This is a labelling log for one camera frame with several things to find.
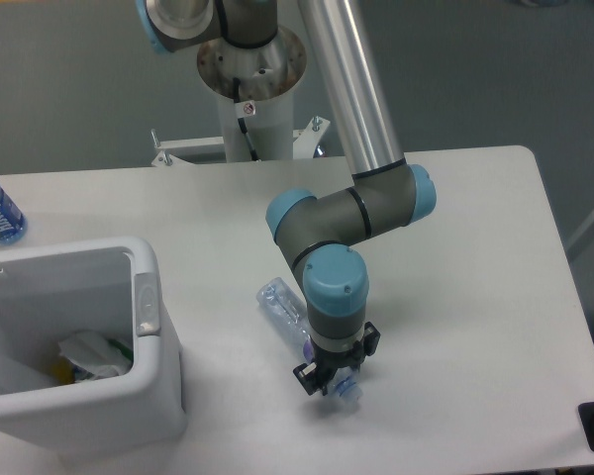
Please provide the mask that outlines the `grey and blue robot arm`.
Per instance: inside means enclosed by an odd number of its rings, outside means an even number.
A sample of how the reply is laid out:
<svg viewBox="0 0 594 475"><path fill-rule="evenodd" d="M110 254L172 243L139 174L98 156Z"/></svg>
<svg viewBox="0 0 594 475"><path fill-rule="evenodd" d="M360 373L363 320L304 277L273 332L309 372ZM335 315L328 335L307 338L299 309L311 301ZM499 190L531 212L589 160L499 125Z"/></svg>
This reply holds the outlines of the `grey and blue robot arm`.
<svg viewBox="0 0 594 475"><path fill-rule="evenodd" d="M136 7L155 50L197 48L230 162L292 157L292 95L308 53L316 56L352 183L320 198L285 191L265 218L307 304L312 349L295 376L308 393L326 393L337 372L359 368L380 339L366 319L368 274L354 246L425 218L437 202L427 170L408 164L394 137L358 5L300 2L307 42L280 25L274 1Z"/></svg>

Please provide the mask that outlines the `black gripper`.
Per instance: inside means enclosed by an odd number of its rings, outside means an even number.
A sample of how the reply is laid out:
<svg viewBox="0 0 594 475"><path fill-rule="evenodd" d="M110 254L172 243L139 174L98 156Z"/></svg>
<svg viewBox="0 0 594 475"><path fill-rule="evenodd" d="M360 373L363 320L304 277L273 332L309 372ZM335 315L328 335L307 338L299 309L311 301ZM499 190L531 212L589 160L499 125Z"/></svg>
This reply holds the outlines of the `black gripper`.
<svg viewBox="0 0 594 475"><path fill-rule="evenodd" d="M293 375L309 396L317 392L326 396L329 393L328 386L340 368L350 367L353 371L359 371L364 360L376 352L380 342L380 331L372 322L366 322L362 338L346 341L343 347L336 351L324 348L320 344L320 338L312 336L311 341L314 362L296 366Z"/></svg>

